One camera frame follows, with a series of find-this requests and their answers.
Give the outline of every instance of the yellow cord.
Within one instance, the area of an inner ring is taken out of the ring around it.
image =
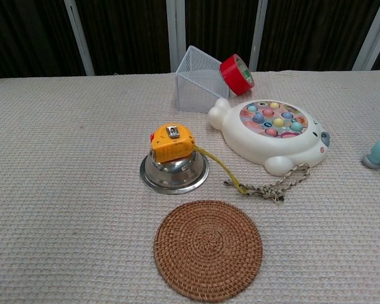
[[[228,167],[225,166],[224,163],[222,161],[220,161],[215,155],[213,155],[210,152],[204,150],[203,148],[197,147],[197,146],[194,146],[194,150],[200,152],[201,154],[208,156],[212,160],[215,160],[228,173],[228,175],[231,178],[231,180],[233,181],[236,189],[238,189],[238,191],[242,194],[247,193],[247,190],[245,188],[241,187],[241,185],[239,184],[239,181],[236,179],[235,175],[232,174],[231,171],[228,169]]]

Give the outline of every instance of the bear ear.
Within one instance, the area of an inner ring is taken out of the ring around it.
[[[211,125],[218,129],[222,129],[222,122],[227,116],[229,110],[231,109],[231,106],[228,102],[228,100],[224,98],[220,98],[215,102],[215,106],[210,109],[208,112],[208,118],[210,119]]]
[[[218,99],[215,102],[215,106],[220,106],[221,108],[228,109],[228,110],[231,108],[231,105],[229,104],[228,100],[226,100],[225,98]]]

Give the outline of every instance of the rattan coaster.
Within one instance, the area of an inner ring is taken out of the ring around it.
[[[167,215],[153,249],[161,276],[174,290],[218,302],[252,283],[263,248],[258,229],[240,209],[221,201],[193,201]]]

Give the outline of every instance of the tape roll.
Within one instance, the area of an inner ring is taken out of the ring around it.
[[[237,54],[221,63],[220,71],[226,84],[237,95],[242,95],[255,86],[248,67]]]

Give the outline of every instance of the bear-shaped toy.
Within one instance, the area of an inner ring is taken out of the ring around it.
[[[208,117],[231,149],[272,175],[284,175],[302,163],[314,167],[329,149],[329,134],[316,119],[280,101],[247,101],[231,108],[220,98]]]

